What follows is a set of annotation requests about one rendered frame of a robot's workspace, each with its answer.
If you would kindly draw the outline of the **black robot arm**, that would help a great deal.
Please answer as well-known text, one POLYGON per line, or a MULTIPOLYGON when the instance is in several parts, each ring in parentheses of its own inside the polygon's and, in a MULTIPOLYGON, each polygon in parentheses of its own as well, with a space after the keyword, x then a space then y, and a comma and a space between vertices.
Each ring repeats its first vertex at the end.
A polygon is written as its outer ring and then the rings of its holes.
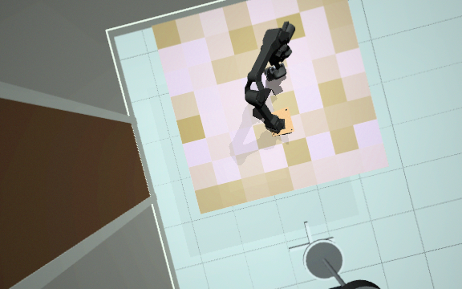
POLYGON ((269 29, 266 31, 262 40, 263 47, 251 72, 247 75, 247 84, 245 85, 245 101, 253 105, 260 112, 265 119, 264 123, 266 128, 274 130, 275 132, 286 129, 285 119, 279 119, 279 117, 272 114, 266 106, 265 88, 261 81, 261 76, 271 56, 275 59, 280 59, 284 54, 284 57, 281 59, 282 63, 284 59, 292 54, 287 44, 290 42, 294 32, 295 27, 289 24, 289 22, 284 22, 282 28, 269 29), (256 82, 258 91, 250 89, 252 82, 256 82))

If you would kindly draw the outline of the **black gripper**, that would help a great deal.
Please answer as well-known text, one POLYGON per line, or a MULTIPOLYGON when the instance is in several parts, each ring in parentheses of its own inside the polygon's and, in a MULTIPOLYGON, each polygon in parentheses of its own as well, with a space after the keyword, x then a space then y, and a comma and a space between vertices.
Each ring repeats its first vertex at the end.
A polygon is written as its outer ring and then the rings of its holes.
MULTIPOLYGON (((284 54, 283 54, 282 57, 284 57, 284 54)), ((285 76, 286 73, 287 73, 286 69, 284 67, 281 67, 280 64, 279 64, 279 62, 281 62, 282 57, 280 59, 275 59, 273 56, 271 56, 270 59, 269 59, 270 66, 274 65, 275 68, 276 68, 276 71, 274 71, 272 73, 272 76, 275 79, 280 79, 281 77, 285 76)))

